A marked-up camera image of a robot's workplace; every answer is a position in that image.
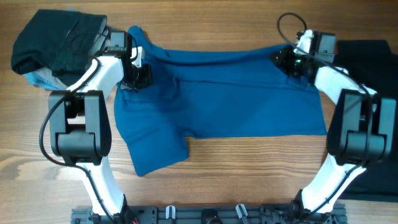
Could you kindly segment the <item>blue polo shirt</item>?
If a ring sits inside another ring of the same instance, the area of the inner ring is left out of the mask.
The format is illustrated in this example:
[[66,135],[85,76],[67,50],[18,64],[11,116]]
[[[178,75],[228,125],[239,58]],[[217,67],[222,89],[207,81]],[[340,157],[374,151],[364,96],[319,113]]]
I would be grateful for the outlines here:
[[163,49],[142,28],[129,33],[146,53],[152,84],[118,88],[117,129],[136,174],[146,175],[188,158],[186,137],[238,138],[324,135],[319,92],[294,87],[270,60],[274,45],[240,52]]

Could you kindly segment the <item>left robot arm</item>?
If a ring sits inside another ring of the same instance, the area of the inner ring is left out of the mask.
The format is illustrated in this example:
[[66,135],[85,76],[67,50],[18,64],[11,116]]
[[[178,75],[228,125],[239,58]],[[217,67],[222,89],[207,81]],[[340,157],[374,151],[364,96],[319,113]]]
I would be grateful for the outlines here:
[[137,92],[152,84],[144,49],[125,31],[91,56],[88,71],[67,90],[53,91],[39,134],[42,154],[54,164],[83,172],[90,208],[74,209],[71,223],[138,223],[110,168],[111,128],[105,99],[115,85]]

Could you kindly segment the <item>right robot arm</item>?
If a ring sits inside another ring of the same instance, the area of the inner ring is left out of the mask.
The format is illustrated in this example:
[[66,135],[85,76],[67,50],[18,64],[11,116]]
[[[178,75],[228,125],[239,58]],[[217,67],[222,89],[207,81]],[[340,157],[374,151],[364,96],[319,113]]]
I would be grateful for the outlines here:
[[335,35],[306,30],[296,38],[274,52],[271,62],[289,78],[324,92],[336,108],[326,136],[326,159],[284,217],[291,223],[323,223],[350,183],[391,154],[396,100],[381,97],[332,64]]

